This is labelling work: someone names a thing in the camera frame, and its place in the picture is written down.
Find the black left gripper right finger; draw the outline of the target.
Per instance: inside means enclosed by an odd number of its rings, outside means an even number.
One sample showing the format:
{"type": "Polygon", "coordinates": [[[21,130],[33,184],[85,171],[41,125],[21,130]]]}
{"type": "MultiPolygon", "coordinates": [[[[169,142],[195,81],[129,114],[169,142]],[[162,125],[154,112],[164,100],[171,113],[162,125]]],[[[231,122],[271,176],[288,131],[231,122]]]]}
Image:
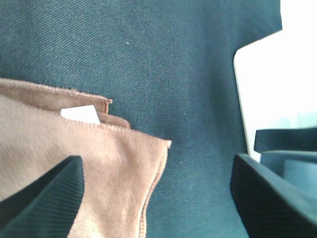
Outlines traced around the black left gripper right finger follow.
{"type": "Polygon", "coordinates": [[[262,129],[254,150],[234,157],[230,191],[251,238],[317,235],[317,130],[262,129]]]}

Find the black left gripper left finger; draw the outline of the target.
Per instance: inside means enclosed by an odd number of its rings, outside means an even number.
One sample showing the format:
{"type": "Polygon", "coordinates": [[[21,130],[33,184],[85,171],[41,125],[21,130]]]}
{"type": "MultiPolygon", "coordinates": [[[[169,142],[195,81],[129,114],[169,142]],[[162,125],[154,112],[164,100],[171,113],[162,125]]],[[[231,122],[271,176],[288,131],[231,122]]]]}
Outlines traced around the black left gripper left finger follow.
{"type": "Polygon", "coordinates": [[[2,238],[65,238],[84,194],[83,162],[69,156],[0,203],[2,238]]]}

